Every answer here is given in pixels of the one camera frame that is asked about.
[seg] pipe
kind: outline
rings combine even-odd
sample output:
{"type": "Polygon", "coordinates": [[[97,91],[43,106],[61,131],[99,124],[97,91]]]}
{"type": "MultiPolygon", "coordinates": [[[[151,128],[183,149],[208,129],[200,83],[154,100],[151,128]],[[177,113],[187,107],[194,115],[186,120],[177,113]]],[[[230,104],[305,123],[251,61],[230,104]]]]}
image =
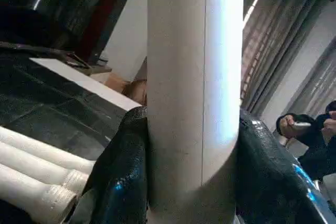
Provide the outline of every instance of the pipe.
{"type": "Polygon", "coordinates": [[[45,184],[60,185],[80,196],[89,175],[54,163],[0,142],[0,164],[45,184]]]}
{"type": "Polygon", "coordinates": [[[42,224],[62,223],[76,202],[76,195],[56,185],[46,185],[0,164],[0,198],[42,224]]]}
{"type": "Polygon", "coordinates": [[[148,223],[232,223],[243,0],[149,0],[148,20],[148,223]]]}
{"type": "Polygon", "coordinates": [[[81,158],[33,138],[0,127],[0,141],[66,169],[90,175],[94,161],[81,158]]]}

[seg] phone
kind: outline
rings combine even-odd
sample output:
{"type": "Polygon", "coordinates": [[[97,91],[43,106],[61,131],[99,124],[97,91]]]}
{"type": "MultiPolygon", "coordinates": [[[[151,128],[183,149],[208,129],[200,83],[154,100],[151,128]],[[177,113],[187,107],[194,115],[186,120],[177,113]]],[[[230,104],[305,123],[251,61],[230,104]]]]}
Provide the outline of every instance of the phone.
{"type": "Polygon", "coordinates": [[[310,123],[303,123],[303,122],[295,122],[294,125],[292,125],[292,127],[298,131],[308,129],[310,126],[311,126],[310,123]]]}

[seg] gray curtain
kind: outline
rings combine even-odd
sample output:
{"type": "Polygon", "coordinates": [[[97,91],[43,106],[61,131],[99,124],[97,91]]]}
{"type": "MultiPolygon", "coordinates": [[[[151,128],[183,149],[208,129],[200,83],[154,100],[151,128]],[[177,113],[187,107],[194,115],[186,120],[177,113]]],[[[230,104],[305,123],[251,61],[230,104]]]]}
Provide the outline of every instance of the gray curtain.
{"type": "MultiPolygon", "coordinates": [[[[243,108],[262,113],[328,1],[257,1],[243,30],[243,108]]],[[[244,0],[244,14],[253,2],[244,0]]]]}
{"type": "Polygon", "coordinates": [[[316,118],[336,100],[336,38],[309,73],[285,113],[308,114],[316,118]]]}

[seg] shiny black plastic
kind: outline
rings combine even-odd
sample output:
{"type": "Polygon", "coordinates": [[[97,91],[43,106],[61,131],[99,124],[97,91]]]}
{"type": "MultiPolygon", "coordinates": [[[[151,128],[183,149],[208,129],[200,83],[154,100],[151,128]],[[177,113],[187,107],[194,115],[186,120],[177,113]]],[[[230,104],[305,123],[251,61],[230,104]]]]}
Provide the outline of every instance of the shiny black plastic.
{"type": "Polygon", "coordinates": [[[247,223],[336,223],[298,161],[260,120],[240,111],[237,207],[247,223]]]}
{"type": "Polygon", "coordinates": [[[147,146],[146,108],[135,108],[98,158],[70,224],[145,223],[147,146]]]}

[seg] person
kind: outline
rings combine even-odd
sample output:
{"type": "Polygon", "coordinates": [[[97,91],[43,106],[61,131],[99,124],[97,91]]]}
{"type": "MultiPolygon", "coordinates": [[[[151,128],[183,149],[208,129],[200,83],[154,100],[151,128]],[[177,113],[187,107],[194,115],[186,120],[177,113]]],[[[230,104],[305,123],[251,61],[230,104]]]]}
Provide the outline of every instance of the person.
{"type": "Polygon", "coordinates": [[[308,146],[298,161],[313,180],[322,180],[323,176],[336,173],[336,100],[326,107],[325,114],[316,119],[293,113],[279,117],[277,131],[288,139],[294,137],[308,146]],[[311,126],[296,130],[293,127],[295,122],[306,122],[311,126]]]}

